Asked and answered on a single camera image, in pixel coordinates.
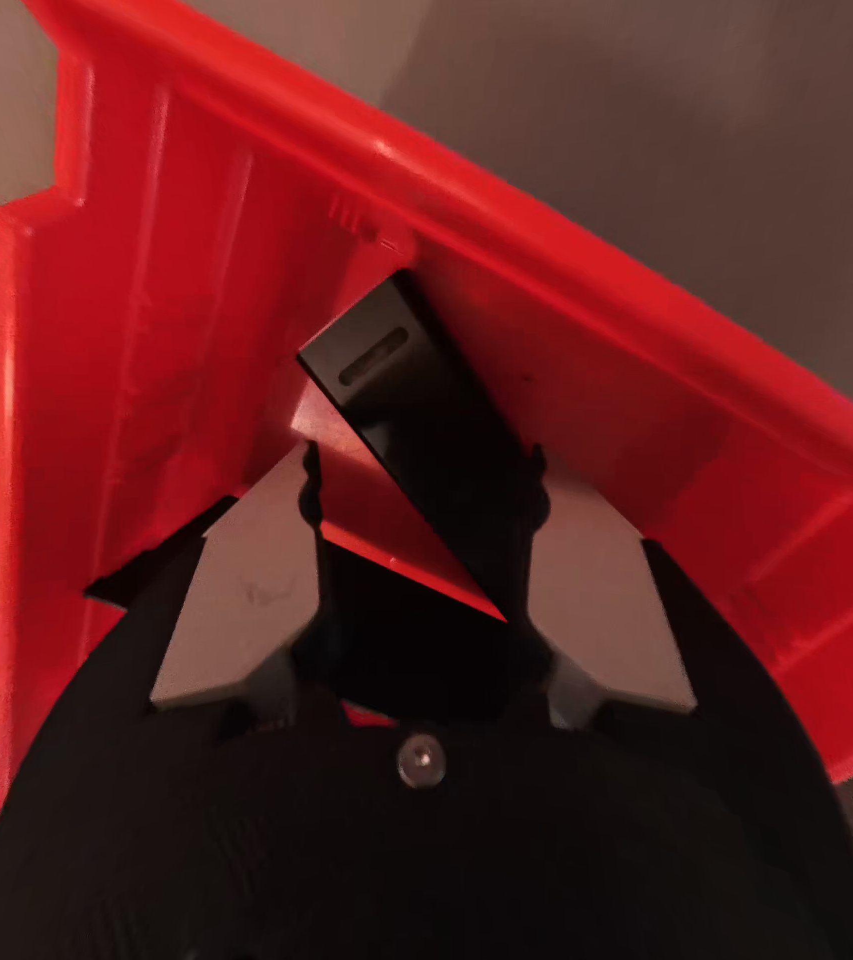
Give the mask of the red plastic bin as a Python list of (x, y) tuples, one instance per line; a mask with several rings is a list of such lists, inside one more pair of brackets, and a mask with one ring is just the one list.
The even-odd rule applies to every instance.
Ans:
[(180, 2), (27, 2), (55, 183), (0, 207), (0, 809), (129, 568), (292, 448), (324, 534), (500, 612), (299, 365), (413, 270), (526, 442), (660, 542), (853, 777), (853, 403), (539, 200)]

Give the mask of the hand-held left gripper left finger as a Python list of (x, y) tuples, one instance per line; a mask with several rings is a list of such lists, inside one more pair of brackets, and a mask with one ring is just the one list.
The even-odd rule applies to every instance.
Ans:
[(319, 608), (313, 528), (300, 512), (302, 440), (204, 534), (204, 550), (152, 691), (161, 710), (236, 697), (289, 719), (289, 649)]

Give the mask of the black usb hub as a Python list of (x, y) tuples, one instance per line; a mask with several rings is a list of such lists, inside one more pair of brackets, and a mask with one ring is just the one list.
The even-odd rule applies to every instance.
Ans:
[(413, 272), (387, 277), (298, 361), (492, 606), (529, 625), (546, 459), (515, 435)]

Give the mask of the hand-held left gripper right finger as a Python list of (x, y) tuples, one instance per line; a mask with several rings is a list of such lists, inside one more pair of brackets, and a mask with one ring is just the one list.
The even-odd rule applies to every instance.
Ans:
[(554, 653), (552, 722), (586, 727), (610, 701), (689, 714), (696, 695), (639, 531), (563, 460), (546, 462), (528, 613)]

